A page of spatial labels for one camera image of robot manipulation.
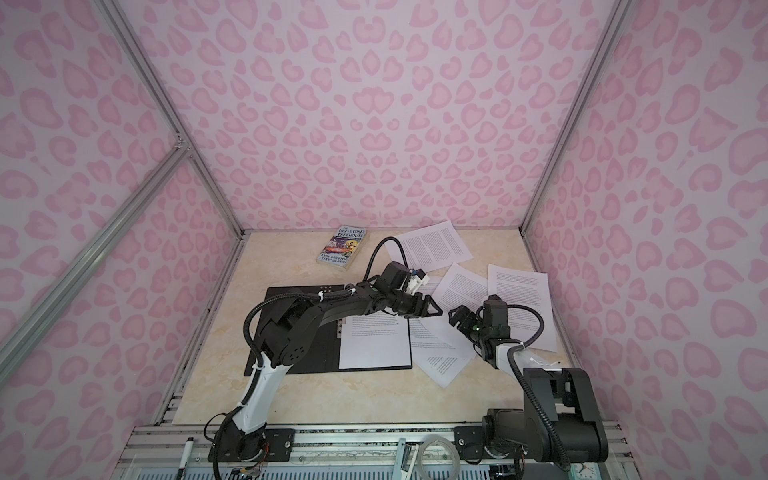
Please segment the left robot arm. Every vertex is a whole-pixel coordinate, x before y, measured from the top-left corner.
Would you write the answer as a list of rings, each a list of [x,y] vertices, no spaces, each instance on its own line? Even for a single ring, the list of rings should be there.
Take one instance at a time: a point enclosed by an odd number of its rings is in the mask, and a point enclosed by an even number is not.
[[[246,316],[243,336],[255,356],[247,388],[212,440],[213,464],[258,461],[266,457],[266,425],[271,404],[289,370],[310,351],[318,331],[350,316],[389,311],[405,319],[439,317],[443,309],[419,291],[426,279],[392,261],[384,272],[335,291],[291,288],[257,304]]]

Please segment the black A4 clip folder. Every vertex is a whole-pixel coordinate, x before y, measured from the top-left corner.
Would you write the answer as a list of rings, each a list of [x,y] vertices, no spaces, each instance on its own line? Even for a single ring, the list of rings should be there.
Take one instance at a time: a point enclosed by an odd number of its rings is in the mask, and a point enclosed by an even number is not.
[[[293,374],[338,372],[337,323],[350,316],[393,313],[374,284],[283,286],[267,289],[265,299],[246,316],[250,349],[244,374],[258,366],[289,365]]]

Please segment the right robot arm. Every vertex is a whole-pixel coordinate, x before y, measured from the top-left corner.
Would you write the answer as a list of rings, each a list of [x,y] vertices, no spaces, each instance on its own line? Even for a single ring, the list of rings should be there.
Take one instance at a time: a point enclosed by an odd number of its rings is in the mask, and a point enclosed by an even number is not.
[[[523,392],[520,409],[490,409],[483,419],[486,444],[512,444],[539,463],[568,471],[575,463],[601,463],[609,444],[589,375],[581,368],[538,366],[530,347],[545,330],[535,309],[489,296],[476,310],[461,305],[449,323],[478,356],[514,378]]]

